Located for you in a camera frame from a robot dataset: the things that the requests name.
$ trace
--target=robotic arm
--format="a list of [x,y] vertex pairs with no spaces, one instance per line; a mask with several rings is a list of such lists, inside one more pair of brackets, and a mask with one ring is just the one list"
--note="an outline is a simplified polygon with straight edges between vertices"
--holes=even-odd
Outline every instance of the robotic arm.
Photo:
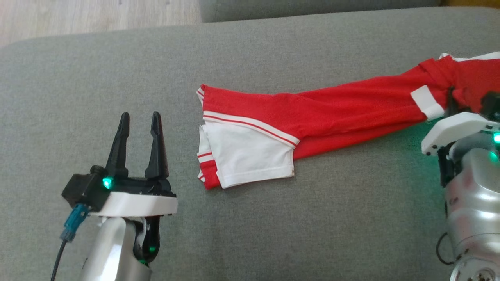
[[447,234],[455,257],[447,263],[454,264],[450,281],[500,280],[498,97],[500,93],[488,93],[480,114],[451,108],[452,114],[438,121],[421,143],[422,153],[438,157],[445,188]]
[[73,208],[61,234],[63,244],[75,237],[87,214],[102,217],[95,243],[82,268],[81,281],[149,281],[152,262],[160,249],[160,218],[177,212],[177,198],[167,177],[167,157],[160,114],[154,112],[149,165],[144,177],[129,177],[125,168],[130,117],[121,115],[106,167],[74,174],[62,192]]

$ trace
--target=white velcro strap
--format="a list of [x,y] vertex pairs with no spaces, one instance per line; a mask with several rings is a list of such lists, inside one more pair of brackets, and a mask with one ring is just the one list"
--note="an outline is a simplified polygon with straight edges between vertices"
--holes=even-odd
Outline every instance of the white velcro strap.
[[444,109],[441,105],[434,99],[431,90],[427,85],[411,92],[411,97],[415,101],[416,105],[420,111],[427,116],[427,120],[431,121],[445,115]]

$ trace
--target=white fabric panel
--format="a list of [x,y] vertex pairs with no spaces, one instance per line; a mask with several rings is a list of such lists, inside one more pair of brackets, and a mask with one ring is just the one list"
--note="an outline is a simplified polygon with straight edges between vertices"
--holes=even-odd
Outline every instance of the white fabric panel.
[[294,175],[293,148],[257,130],[205,121],[222,188]]
[[209,140],[208,140],[207,136],[205,136],[205,132],[203,131],[203,126],[205,126],[205,125],[199,126],[199,148],[198,148],[197,156],[212,152],[212,150],[210,149]]

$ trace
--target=white stripe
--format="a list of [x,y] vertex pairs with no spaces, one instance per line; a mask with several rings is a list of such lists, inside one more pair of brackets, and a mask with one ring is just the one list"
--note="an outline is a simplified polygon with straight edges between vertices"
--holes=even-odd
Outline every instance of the white stripe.
[[[224,121],[224,120],[219,120],[219,119],[216,119],[216,118],[210,118],[210,117],[206,117],[206,116],[203,116],[203,120],[208,120],[208,121],[213,121],[213,122],[217,122],[217,123],[226,123],[226,124],[231,124],[231,125],[238,125],[238,126],[243,126],[243,127],[247,127],[247,128],[250,128],[250,129],[254,129],[256,131],[259,131],[263,134],[266,134],[284,144],[287,144],[291,147],[294,147],[294,145],[292,145],[291,143],[289,143],[288,141],[285,141],[281,138],[284,138],[286,140],[289,140],[291,141],[292,143],[294,143],[295,145],[297,145],[299,142],[300,142],[300,139],[294,137],[293,135],[291,134],[287,134],[285,133],[284,131],[281,131],[269,124],[266,124],[262,121],[259,121],[257,119],[253,119],[253,118],[248,118],[248,117],[241,117],[241,116],[234,116],[234,115],[228,115],[228,114],[223,114],[223,113],[218,113],[218,112],[213,112],[213,111],[203,111],[203,115],[209,115],[209,116],[213,116],[213,117],[217,117],[217,118],[222,118],[222,119],[225,119],[225,120],[229,120],[229,121]],[[244,123],[239,123],[239,122],[231,122],[231,121],[240,121],[240,122],[245,122],[245,123],[248,123],[248,124],[252,124],[252,125],[255,125],[255,126],[252,126],[252,125],[248,125],[248,124],[244,124]]]
[[200,162],[200,164],[212,160],[214,160],[214,156],[212,154],[198,157],[198,161]]
[[427,116],[428,121],[443,117],[445,115],[445,111],[436,101],[436,99],[434,99],[434,96],[427,85],[423,85],[422,87],[412,91],[411,97],[415,101],[420,111],[422,111],[425,116]]
[[441,56],[439,56],[439,58],[442,59],[446,56],[450,56],[456,62],[464,62],[464,61],[472,61],[472,60],[497,60],[497,59],[500,59],[500,51],[482,54],[482,55],[478,55],[475,57],[453,57],[449,53],[442,53]]
[[199,102],[201,103],[201,106],[203,106],[203,97],[198,93],[198,99]]

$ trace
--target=gray fabric surface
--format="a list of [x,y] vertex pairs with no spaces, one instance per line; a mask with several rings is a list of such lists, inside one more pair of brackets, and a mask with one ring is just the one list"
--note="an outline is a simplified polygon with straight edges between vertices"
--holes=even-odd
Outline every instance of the gray fabric surface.
[[[417,8],[172,26],[18,42],[0,50],[0,279],[47,280],[73,173],[104,165],[124,111],[127,167],[148,164],[163,118],[178,214],[161,221],[159,280],[447,280],[431,125],[295,162],[296,176],[205,191],[196,152],[201,83],[300,92],[400,74],[449,52],[500,47],[500,12]],[[97,234],[84,222],[58,279],[75,280]],[[451,258],[449,252],[445,258]]]
[[199,0],[205,23],[439,6],[441,0]]

